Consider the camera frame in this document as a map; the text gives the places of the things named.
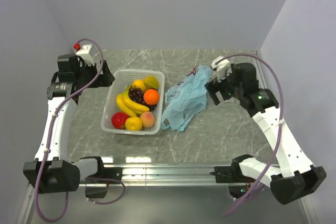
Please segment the white plastic basket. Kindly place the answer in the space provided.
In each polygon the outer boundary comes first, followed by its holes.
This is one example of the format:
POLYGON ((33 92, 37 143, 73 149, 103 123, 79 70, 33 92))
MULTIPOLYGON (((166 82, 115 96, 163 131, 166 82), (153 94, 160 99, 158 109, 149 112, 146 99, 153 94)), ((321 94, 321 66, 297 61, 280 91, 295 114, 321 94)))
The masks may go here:
POLYGON ((125 69, 114 73, 103 109, 106 132, 153 135, 161 125, 165 76, 159 71, 125 69))

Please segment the light blue plastic bag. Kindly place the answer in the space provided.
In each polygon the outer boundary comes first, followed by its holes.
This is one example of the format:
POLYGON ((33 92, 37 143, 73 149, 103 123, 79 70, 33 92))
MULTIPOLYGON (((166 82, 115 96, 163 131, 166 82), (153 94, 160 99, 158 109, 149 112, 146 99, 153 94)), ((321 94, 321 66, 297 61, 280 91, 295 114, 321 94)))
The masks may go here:
POLYGON ((205 110, 207 90, 210 80, 209 66, 195 66, 185 78, 165 93, 165 110, 161 117, 161 129, 183 131, 197 113, 205 110))

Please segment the dark purple fake grapes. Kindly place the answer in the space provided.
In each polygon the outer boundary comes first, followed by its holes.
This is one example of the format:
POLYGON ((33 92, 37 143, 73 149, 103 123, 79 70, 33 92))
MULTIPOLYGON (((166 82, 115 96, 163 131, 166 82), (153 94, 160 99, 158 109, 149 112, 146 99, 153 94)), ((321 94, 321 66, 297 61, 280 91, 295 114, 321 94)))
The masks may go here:
POLYGON ((130 88, 129 89, 129 97, 132 101, 138 103, 138 104, 141 104, 141 105, 144 105, 144 106, 147 106, 150 111, 154 111, 157 107, 157 105, 149 105, 147 104, 145 101, 144 101, 144 91, 142 91, 140 88, 130 88))

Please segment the yellow banana bunch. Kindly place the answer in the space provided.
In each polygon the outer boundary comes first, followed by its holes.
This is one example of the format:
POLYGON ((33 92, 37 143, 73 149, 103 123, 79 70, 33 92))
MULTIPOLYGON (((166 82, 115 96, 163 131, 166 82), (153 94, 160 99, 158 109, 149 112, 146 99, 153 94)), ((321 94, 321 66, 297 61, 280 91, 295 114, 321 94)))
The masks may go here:
POLYGON ((150 111, 147 106, 132 101, 129 97, 128 91, 117 95, 116 105, 122 112, 127 114, 129 117, 137 117, 144 112, 150 111))

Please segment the red fake apple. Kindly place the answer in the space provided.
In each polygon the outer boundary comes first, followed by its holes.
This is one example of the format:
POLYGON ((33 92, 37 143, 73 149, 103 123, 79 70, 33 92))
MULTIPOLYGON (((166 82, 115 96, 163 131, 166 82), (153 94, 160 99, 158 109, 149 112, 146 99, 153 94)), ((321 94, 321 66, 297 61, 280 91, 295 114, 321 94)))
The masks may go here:
POLYGON ((113 127, 117 130, 125 129, 125 122, 129 116, 124 112, 117 112, 111 118, 111 123, 113 127))

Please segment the yellow fake starfruit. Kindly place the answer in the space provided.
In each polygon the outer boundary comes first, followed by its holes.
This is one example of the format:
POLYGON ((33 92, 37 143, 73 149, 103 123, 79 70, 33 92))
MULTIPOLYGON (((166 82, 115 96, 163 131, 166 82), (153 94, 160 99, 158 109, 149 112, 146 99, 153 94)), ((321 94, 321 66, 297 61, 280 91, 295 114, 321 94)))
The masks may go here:
POLYGON ((157 80, 156 77, 154 76, 147 76, 144 80, 143 83, 147 89, 155 89, 158 90, 160 85, 159 81, 157 80))

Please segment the orange fake orange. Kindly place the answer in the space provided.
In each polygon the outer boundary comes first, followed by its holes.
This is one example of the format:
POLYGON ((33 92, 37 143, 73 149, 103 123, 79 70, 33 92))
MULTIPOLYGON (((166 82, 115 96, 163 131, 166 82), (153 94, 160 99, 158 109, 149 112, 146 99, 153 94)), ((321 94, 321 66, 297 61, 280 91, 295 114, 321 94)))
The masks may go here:
POLYGON ((160 94, 155 89, 148 89, 143 95, 143 100, 148 105, 156 105, 160 100, 160 94))

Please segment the yellow fake lemon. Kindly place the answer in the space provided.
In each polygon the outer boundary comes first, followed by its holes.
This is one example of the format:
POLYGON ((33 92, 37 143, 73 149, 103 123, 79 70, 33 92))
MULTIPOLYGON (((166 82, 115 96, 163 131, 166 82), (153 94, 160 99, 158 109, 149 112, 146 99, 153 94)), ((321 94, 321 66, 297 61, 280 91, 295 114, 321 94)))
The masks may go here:
POLYGON ((125 128, 128 131, 140 131, 142 129, 142 121, 139 117, 130 117, 125 121, 125 128))

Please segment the pink fake peach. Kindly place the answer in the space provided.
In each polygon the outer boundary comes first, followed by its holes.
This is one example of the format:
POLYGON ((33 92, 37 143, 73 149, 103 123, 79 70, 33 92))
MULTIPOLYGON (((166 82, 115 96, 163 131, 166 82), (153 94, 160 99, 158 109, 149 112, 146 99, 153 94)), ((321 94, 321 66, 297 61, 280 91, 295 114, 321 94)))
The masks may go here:
POLYGON ((144 112, 140 115, 140 120, 142 121, 142 127, 151 128, 155 122, 155 116, 152 112, 144 112))

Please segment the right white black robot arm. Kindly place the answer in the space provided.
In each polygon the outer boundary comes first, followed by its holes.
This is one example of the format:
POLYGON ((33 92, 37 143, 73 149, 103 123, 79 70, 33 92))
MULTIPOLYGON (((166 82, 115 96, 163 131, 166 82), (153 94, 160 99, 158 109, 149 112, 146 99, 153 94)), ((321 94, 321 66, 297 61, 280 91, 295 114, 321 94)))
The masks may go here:
POLYGON ((284 119, 280 118, 281 105, 269 89, 262 89, 251 63, 230 63, 228 60, 211 64, 216 77, 205 87, 216 105, 220 92, 224 100, 235 98, 240 102, 265 135, 276 152, 279 166, 267 166, 252 155, 234 158, 230 168, 217 166, 213 172, 217 183, 244 182, 257 179, 269 187, 273 196, 283 205, 312 194, 326 179, 322 166, 316 167, 297 143, 284 119))

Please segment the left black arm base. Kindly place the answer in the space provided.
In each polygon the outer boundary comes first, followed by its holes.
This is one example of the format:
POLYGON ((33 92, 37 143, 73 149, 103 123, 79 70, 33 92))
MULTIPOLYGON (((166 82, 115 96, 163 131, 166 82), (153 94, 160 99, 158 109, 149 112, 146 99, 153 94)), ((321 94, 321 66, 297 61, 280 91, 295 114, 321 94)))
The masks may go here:
POLYGON ((91 175, 86 178, 85 196, 89 199, 104 199, 110 185, 119 185, 117 181, 122 179, 123 169, 121 167, 105 167, 102 175, 91 175))

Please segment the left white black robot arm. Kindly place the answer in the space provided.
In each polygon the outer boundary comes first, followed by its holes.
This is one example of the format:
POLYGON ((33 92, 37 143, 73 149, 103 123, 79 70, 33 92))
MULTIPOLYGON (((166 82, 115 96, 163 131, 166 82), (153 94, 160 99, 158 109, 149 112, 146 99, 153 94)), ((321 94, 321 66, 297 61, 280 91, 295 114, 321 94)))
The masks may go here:
POLYGON ((76 163, 68 160, 67 146, 71 120, 85 88, 109 87, 115 80, 107 62, 89 64, 76 54, 57 58, 58 71, 47 88, 48 115, 40 147, 23 173, 39 194, 76 191, 82 180, 93 183, 105 179, 102 158, 91 156, 76 163))

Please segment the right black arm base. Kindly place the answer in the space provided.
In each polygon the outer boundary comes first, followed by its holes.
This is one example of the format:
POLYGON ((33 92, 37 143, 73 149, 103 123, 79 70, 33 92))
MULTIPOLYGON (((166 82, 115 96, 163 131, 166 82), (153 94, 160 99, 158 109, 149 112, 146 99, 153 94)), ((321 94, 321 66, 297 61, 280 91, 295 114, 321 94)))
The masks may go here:
POLYGON ((229 194, 238 199, 243 196, 255 181, 237 172, 232 166, 215 166, 211 175, 215 176, 217 184, 227 184, 229 194))

